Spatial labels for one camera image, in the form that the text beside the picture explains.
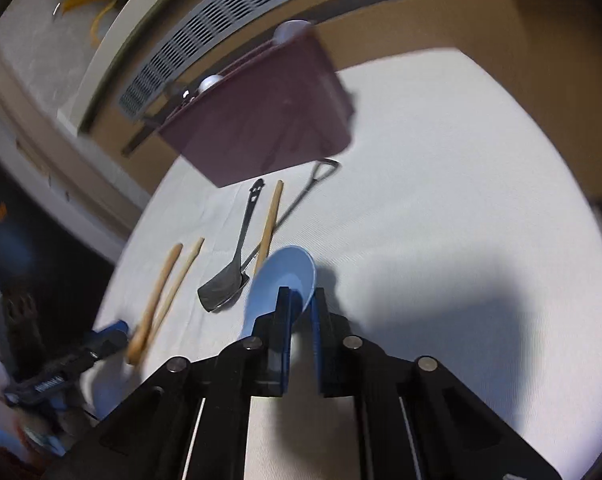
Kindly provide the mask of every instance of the white vent grille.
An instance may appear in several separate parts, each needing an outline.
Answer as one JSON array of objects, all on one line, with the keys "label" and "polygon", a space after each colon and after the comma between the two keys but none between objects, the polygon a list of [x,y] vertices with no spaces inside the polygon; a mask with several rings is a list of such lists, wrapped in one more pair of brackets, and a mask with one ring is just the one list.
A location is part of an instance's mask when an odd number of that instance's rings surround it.
[{"label": "white vent grille", "polygon": [[124,113],[137,119],[192,63],[230,34],[288,0],[203,0],[157,45],[120,95]]}]

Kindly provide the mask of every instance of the blue bowl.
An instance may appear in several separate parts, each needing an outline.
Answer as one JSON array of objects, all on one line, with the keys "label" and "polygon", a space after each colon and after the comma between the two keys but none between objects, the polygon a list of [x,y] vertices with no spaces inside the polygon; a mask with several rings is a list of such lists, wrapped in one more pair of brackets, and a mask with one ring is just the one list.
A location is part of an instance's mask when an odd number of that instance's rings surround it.
[{"label": "blue bowl", "polygon": [[315,293],[316,266],[312,256],[304,248],[286,246],[265,260],[252,280],[252,287],[245,302],[243,329],[239,339],[252,334],[254,321],[259,316],[274,312],[280,286],[287,286],[296,291],[305,310]]}]

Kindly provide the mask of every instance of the metal screw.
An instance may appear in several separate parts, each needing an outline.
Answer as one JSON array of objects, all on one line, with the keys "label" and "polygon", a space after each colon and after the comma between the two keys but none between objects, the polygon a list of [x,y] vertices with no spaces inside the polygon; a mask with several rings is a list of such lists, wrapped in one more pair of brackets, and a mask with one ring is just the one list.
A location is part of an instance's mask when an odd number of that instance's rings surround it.
[{"label": "metal screw", "polygon": [[180,372],[188,365],[188,360],[185,357],[172,357],[168,359],[165,367],[171,372]]},{"label": "metal screw", "polygon": [[243,348],[245,348],[246,350],[256,350],[257,348],[261,348],[262,344],[263,343],[261,342],[261,339],[259,339],[255,335],[246,337],[243,340]]},{"label": "metal screw", "polygon": [[357,348],[361,348],[363,346],[363,340],[357,335],[348,335],[343,338],[343,346],[345,348],[349,348],[350,350],[356,350]]},{"label": "metal screw", "polygon": [[417,364],[419,365],[419,368],[424,372],[433,372],[439,366],[439,363],[437,363],[436,359],[427,356],[419,359]]}]

